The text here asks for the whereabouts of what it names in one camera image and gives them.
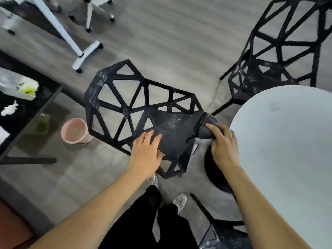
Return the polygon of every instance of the plastic bag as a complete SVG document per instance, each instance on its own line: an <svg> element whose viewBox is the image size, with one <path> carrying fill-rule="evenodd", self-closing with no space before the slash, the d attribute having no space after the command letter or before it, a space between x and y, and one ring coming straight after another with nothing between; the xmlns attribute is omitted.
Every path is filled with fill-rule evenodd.
<svg viewBox="0 0 332 249"><path fill-rule="evenodd" d="M33 100L39 84L37 81L0 67L0 91L24 100Z"/></svg>

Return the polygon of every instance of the black chair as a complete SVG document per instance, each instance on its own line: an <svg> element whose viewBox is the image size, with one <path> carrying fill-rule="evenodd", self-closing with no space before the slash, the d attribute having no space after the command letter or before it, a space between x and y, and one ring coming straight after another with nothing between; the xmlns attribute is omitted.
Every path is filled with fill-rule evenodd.
<svg viewBox="0 0 332 249"><path fill-rule="evenodd" d="M194 194L190 194L195 203L210 222L210 227L199 244L199 249L252 249L248 234L234 229L243 226L243 221L225 221L214 219Z"/></svg>
<svg viewBox="0 0 332 249"><path fill-rule="evenodd" d="M128 67L132 74L118 74L118 71L124 67ZM137 89L130 102L126 103L122 98L113 83L114 80L138 82ZM120 106L98 98L104 85L109 87ZM168 92L168 100L163 103L151 104L149 95L153 87L165 89ZM143 106L135 108L134 104L140 91L143 91L145 103ZM180 95L180 98L175 99L175 93ZM190 101L187 108L180 105L184 100ZM84 94L84 103L89 133L128 155L131 152L125 149L124 146L127 144L132 147L133 141L143 132L151 129L155 130L153 138L158 134L162 134L163 138L159 144L159 149L166 155L164 159L171 161L171 165L167 171L159 167L157 173L165 179L186 172L195 144L195 137L212 138L213 134L205 127L205 123L216 124L216 119L203 111L195 94L144 78L129 60L99 71ZM121 114L122 121L113 137L105 124L100 108ZM132 115L142 111L138 124L134 127ZM94 116L102 128L102 133L93 129ZM152 126L146 128L148 121ZM131 136L121 139L119 137L126 123L129 123Z"/></svg>
<svg viewBox="0 0 332 249"><path fill-rule="evenodd" d="M310 1L313 6L291 28L288 29L288 25L294 15L294 12L301 1ZM284 4L276 11L269 14L271 8L280 3ZM228 83L232 98L222 107L213 112L212 115L215 116L232 104L243 105L255 94L276 86L298 85L301 81L310 79L310 86L316 87L321 44L332 32L332 25L326 28L326 12L331 10L331 8L332 0L273 0L268 5L267 9L264 11L258 23L252 30L238 62L220 77L220 80L223 80L231 73L228 78ZM264 25L266 26L273 18L286 9L289 9L289 12L285 17L285 21L276 38L260 31ZM312 16L315 11L319 12L317 21L317 40L289 40L288 38L291 34L310 16ZM255 39L257 38L265 41L268 46L253 54ZM307 49L289 59L286 59L283 55L283 46L306 47ZM270 50L275 50L276 62L260 59L262 54L265 54ZM300 58L311 53L313 53L312 70L301 77L292 77L286 68L298 61Z"/></svg>

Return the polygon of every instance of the shoe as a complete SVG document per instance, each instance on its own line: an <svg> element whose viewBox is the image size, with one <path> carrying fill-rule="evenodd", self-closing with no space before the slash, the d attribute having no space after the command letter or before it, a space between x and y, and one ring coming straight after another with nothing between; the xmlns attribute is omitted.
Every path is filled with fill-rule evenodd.
<svg viewBox="0 0 332 249"><path fill-rule="evenodd" d="M45 4L50 9L50 11L55 12L55 13L60 13L61 7L54 0L52 0L50 2L45 1Z"/></svg>
<svg viewBox="0 0 332 249"><path fill-rule="evenodd" d="M185 207L187 202L187 196L185 193L181 193L176 199L173 200L173 204L178 208L178 213Z"/></svg>
<svg viewBox="0 0 332 249"><path fill-rule="evenodd" d="M153 176L151 176L148 180L147 180L149 185L155 185L156 187L158 187L158 177L156 175L156 173L153 174Z"/></svg>

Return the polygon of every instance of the white round table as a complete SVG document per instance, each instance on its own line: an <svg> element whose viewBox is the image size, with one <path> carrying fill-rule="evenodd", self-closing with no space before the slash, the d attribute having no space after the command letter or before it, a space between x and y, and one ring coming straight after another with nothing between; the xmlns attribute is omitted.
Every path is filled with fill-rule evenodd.
<svg viewBox="0 0 332 249"><path fill-rule="evenodd" d="M230 128L253 183L312 248L331 248L332 93L265 90L240 108Z"/></svg>

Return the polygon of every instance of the pink trash can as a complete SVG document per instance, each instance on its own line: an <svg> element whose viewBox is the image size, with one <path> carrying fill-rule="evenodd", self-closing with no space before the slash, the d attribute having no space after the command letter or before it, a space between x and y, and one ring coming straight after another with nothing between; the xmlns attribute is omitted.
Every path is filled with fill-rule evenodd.
<svg viewBox="0 0 332 249"><path fill-rule="evenodd" d="M74 118L67 121L62 126L61 137L69 144L86 144L93 140L93 136L89 135L88 125L81 118Z"/></svg>

